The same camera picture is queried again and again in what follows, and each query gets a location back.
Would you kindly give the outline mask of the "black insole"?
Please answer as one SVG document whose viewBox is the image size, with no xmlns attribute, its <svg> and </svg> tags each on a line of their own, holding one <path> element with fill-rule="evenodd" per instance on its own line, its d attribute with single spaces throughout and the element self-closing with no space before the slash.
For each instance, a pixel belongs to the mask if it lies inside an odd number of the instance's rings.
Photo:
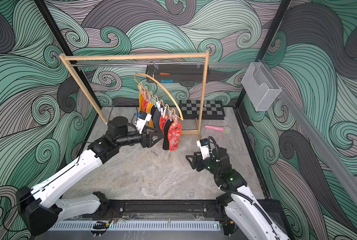
<svg viewBox="0 0 357 240">
<path fill-rule="evenodd" d="M 168 140 L 168 132 L 169 132 L 169 128 L 171 125 L 171 121 L 167 120 L 164 124 L 164 128 L 163 128 L 163 133 L 164 133 L 164 139 L 163 139 L 163 150 L 168 151 L 169 150 L 169 140 Z"/>
</svg>

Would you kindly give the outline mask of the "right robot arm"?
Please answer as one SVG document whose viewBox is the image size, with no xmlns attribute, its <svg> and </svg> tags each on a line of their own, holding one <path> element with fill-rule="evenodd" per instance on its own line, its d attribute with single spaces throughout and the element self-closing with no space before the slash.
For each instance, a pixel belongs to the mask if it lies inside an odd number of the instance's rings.
<svg viewBox="0 0 357 240">
<path fill-rule="evenodd" d="M 185 156 L 192 169 L 213 175 L 223 195 L 216 198 L 219 212 L 227 216 L 249 240 L 289 240 L 290 237 L 263 209 L 242 175 L 232 168 L 225 148 L 214 148 L 205 159 L 201 152 Z"/>
</svg>

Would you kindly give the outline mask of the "red patterned insole front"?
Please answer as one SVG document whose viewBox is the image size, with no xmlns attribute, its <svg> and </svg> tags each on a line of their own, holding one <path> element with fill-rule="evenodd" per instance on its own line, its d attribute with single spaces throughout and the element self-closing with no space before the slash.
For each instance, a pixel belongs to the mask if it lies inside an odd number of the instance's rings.
<svg viewBox="0 0 357 240">
<path fill-rule="evenodd" d="M 169 143 L 169 150 L 175 151 L 178 149 L 178 142 L 181 136 L 181 123 L 180 122 L 173 122 L 168 130 L 168 143 Z"/>
</svg>

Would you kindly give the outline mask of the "curved wooden clip hanger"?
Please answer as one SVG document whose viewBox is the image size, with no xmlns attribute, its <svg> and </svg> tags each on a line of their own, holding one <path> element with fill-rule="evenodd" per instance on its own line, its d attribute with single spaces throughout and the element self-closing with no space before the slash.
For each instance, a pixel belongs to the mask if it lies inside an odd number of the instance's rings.
<svg viewBox="0 0 357 240">
<path fill-rule="evenodd" d="M 145 77 L 145 78 L 147 78 L 147 79 L 150 79 L 150 80 L 152 80 L 153 82 L 155 82 L 158 86 L 160 86 L 160 87 L 165 91 L 165 93 L 170 97 L 170 99 L 171 99 L 172 102 L 174 103 L 175 107 L 177 108 L 177 110 L 178 110 L 178 112 L 179 112 L 179 115 L 180 115 L 179 119 L 182 120 L 182 121 L 184 120 L 184 117 L 183 117 L 181 108 L 180 108 L 179 105 L 177 104 L 176 100 L 174 99 L 174 97 L 170 94 L 170 92 L 169 92 L 160 82 L 158 82 L 155 78 L 153 78 L 153 77 L 151 77 L 151 76 L 149 76 L 149 75 L 147 75 L 147 74 L 136 73 L 136 74 L 134 75 L 134 80 L 135 80 L 135 81 L 138 83 L 138 85 L 140 85 L 141 87 L 142 87 L 142 83 L 139 82 L 139 81 L 136 79 L 137 76 L 142 76 L 142 77 Z"/>
</svg>

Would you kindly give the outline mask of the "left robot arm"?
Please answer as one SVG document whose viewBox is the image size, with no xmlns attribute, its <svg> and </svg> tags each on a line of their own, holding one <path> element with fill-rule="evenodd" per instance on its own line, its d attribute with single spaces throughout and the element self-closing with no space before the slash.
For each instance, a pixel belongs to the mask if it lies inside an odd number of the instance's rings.
<svg viewBox="0 0 357 240">
<path fill-rule="evenodd" d="M 146 124 L 150 114 L 142 113 L 135 124 L 123 116 L 107 124 L 106 133 L 91 143 L 75 160 L 53 176 L 29 188 L 22 187 L 15 196 L 17 212 L 32 236 L 40 236 L 56 223 L 81 215 L 105 217 L 110 212 L 110 201 L 101 192 L 75 198 L 61 196 L 91 171 L 105 164 L 119 153 L 121 147 L 140 144 L 151 148 L 164 138 L 159 129 Z"/>
</svg>

